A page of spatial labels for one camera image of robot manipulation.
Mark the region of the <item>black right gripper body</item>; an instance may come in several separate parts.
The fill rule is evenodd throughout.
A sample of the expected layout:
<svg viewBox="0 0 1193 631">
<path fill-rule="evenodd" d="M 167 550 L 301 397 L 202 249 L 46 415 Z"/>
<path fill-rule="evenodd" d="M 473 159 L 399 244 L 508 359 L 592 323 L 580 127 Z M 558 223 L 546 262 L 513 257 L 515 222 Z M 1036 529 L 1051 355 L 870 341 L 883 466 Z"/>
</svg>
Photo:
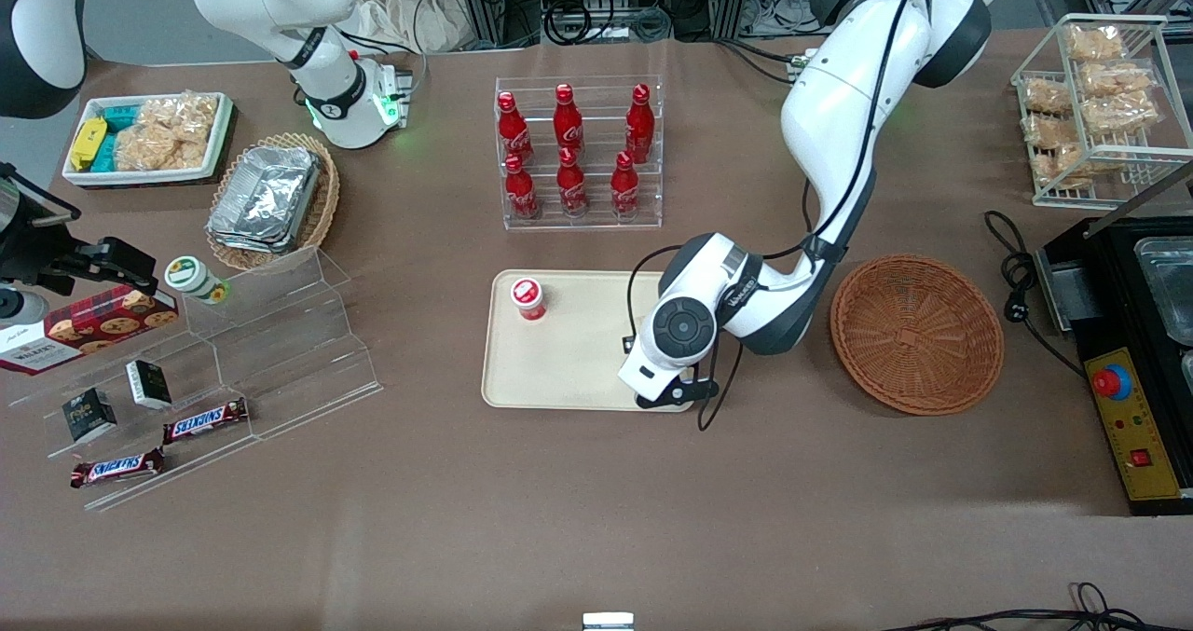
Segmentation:
<svg viewBox="0 0 1193 631">
<path fill-rule="evenodd" d="M 81 211 L 21 177 L 13 165 L 1 167 L 1 282 L 20 282 L 55 295 L 72 295 L 75 287 L 72 260 L 81 243 L 64 225 L 80 219 Z"/>
</svg>

